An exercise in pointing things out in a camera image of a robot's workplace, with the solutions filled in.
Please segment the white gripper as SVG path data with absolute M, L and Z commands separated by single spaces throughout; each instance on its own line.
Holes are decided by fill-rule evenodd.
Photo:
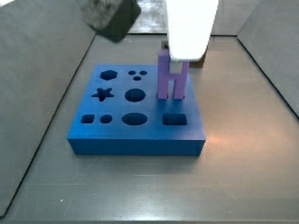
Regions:
M 196 61 L 205 53 L 218 0 L 164 0 L 166 38 L 173 61 Z

